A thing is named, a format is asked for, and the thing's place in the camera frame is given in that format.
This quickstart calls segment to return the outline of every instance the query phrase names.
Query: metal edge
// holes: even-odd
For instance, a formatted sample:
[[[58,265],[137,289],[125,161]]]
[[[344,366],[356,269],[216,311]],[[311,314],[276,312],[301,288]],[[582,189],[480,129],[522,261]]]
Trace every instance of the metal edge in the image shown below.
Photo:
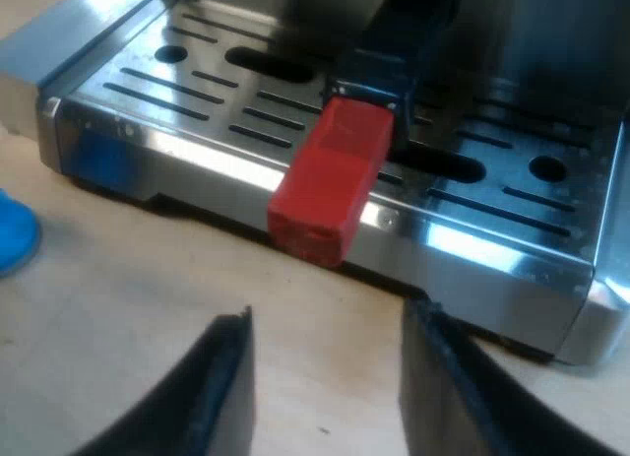
[[[36,139],[45,88],[152,1],[63,0],[0,41],[0,121]]]
[[[619,128],[613,175],[587,300],[556,358],[570,364],[603,363],[623,336],[630,317],[630,139],[626,112]]]

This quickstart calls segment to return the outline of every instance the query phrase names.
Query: stainless steel drip tray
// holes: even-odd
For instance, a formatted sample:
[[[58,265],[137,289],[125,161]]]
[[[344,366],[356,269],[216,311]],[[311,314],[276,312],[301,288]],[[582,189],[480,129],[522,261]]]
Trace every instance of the stainless steel drip tray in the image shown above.
[[[330,58],[242,16],[178,3],[54,100],[61,171],[266,229]],[[596,330],[595,351],[562,347],[590,300],[620,119],[462,73],[425,84],[409,151],[379,175],[348,261],[498,335],[600,358],[625,309],[605,308],[614,326]]]

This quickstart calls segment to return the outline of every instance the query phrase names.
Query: red plastic block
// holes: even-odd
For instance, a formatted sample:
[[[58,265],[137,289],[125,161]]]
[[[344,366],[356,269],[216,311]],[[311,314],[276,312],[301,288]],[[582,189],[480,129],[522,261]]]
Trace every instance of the red plastic block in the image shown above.
[[[331,98],[269,202],[268,229],[279,247],[325,267],[343,262],[393,127],[385,108]]]

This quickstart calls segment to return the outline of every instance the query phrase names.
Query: table surface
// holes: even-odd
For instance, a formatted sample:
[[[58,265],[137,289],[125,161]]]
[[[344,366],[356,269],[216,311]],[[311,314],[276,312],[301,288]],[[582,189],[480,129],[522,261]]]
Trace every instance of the table surface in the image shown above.
[[[0,36],[58,0],[0,0]],[[42,240],[0,280],[0,454],[63,455],[132,406],[219,313],[254,307],[253,455],[405,455],[402,299],[199,216],[80,188],[0,131],[0,188]],[[481,343],[545,404],[630,453],[630,335],[599,368]]]

